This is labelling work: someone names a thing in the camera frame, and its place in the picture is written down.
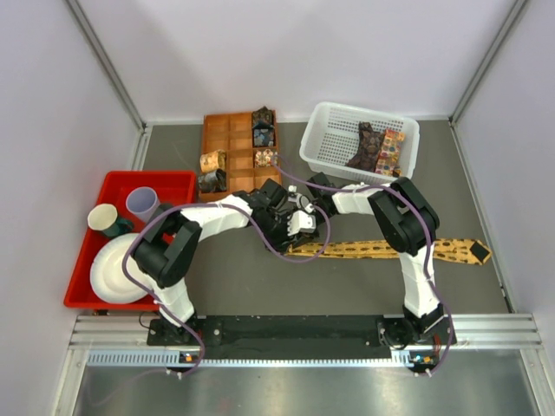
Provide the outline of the orange tan tie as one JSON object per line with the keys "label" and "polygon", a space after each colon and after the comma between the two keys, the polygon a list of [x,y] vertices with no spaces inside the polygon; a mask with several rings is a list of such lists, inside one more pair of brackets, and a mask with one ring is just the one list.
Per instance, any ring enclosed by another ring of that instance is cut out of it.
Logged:
{"label": "orange tan tie", "polygon": [[218,149],[209,153],[203,153],[199,158],[200,170],[203,173],[225,170],[226,151]]}

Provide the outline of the yellow insect print tie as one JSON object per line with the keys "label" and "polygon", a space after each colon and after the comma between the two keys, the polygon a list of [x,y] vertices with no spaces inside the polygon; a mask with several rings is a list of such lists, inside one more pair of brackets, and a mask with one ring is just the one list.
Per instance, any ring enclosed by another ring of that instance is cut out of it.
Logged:
{"label": "yellow insect print tie", "polygon": [[[307,243],[286,251],[287,256],[313,257],[323,243]],[[491,250],[478,239],[439,238],[434,242],[433,259],[449,263],[484,265],[492,256]],[[329,243],[320,257],[393,259],[398,253],[385,240]]]}

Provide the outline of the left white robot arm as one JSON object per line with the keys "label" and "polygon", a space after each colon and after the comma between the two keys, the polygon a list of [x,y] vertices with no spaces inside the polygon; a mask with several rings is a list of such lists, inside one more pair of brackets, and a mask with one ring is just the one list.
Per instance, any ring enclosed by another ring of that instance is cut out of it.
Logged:
{"label": "left white robot arm", "polygon": [[129,256],[148,276],[152,286],[148,292],[168,321],[166,332],[184,344],[197,331],[185,275],[200,242],[253,226],[269,250],[283,254],[316,237],[323,221],[323,213],[307,197],[268,179],[259,189],[234,192],[211,204],[189,204],[180,210],[162,205],[136,238]]}

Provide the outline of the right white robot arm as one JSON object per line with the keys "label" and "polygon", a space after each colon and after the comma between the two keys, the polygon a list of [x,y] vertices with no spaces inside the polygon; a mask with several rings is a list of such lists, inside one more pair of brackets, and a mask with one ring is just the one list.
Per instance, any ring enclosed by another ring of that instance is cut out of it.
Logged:
{"label": "right white robot arm", "polygon": [[433,248],[440,220],[414,183],[399,178],[387,185],[334,187],[319,173],[305,183],[326,214],[371,214],[399,256],[404,282],[402,318],[379,322],[382,339],[390,346],[436,341],[454,343],[454,325],[434,281]]}

